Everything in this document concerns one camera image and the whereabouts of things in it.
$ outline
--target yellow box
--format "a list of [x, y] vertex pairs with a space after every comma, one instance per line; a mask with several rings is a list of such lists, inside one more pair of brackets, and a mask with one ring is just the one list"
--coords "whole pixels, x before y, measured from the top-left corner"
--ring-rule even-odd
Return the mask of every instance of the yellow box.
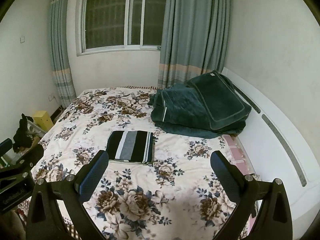
[[49, 131], [53, 127], [53, 122], [47, 111], [36, 111], [33, 120], [45, 131]]

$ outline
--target white headboard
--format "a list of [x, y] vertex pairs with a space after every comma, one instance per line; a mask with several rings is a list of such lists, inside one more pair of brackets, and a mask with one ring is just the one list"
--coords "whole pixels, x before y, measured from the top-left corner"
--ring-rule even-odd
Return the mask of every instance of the white headboard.
[[[293, 239], [300, 238], [318, 210], [309, 211], [320, 204], [318, 162], [305, 139], [278, 107], [232, 71], [224, 68], [222, 74], [240, 90], [242, 99], [255, 104], [256, 109], [252, 108], [238, 137], [262, 180], [283, 181], [290, 203]], [[301, 216], [303, 225], [295, 223]]]

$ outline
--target window pane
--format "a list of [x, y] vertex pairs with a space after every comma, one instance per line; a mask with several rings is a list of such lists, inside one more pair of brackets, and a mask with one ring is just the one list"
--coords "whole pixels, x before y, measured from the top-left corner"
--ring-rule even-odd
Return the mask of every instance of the window pane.
[[161, 45], [165, 0], [146, 0], [143, 45]]
[[128, 45], [140, 44], [142, 0], [129, 1]]
[[86, 49], [124, 44], [125, 0], [87, 0]]

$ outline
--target white window frame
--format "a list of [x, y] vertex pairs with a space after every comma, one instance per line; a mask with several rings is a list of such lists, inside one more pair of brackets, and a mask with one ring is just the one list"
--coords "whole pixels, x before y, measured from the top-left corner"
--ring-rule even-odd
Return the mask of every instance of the white window frame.
[[76, 9], [76, 52], [77, 56], [109, 52], [109, 51], [126, 51], [126, 50], [159, 50], [159, 46], [146, 46], [143, 45], [143, 28], [144, 28], [144, 13], [145, 13], [145, 1], [142, 0], [142, 12], [141, 12], [141, 29], [140, 29], [140, 45], [128, 45], [128, 21], [129, 21], [129, 3], [130, 0], [126, 0], [125, 12], [124, 12], [124, 45], [107, 46], [100, 48], [85, 48], [85, 13], [87, 0], [77, 0]]

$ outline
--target bed sheet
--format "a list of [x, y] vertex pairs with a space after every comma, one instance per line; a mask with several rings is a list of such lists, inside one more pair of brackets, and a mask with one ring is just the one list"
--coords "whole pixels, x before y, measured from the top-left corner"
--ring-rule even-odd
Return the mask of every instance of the bed sheet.
[[[107, 239], [211, 240], [235, 203], [213, 173], [210, 155], [220, 150], [231, 163], [235, 160], [225, 137], [201, 139], [155, 127], [152, 107], [147, 105], [155, 92], [139, 88], [84, 91], [40, 141], [44, 157], [33, 168], [33, 176], [49, 182], [76, 174], [106, 148], [114, 130], [153, 132], [153, 162], [110, 162], [84, 207]], [[22, 205], [25, 212], [26, 203]], [[60, 209], [70, 225], [65, 208]]]

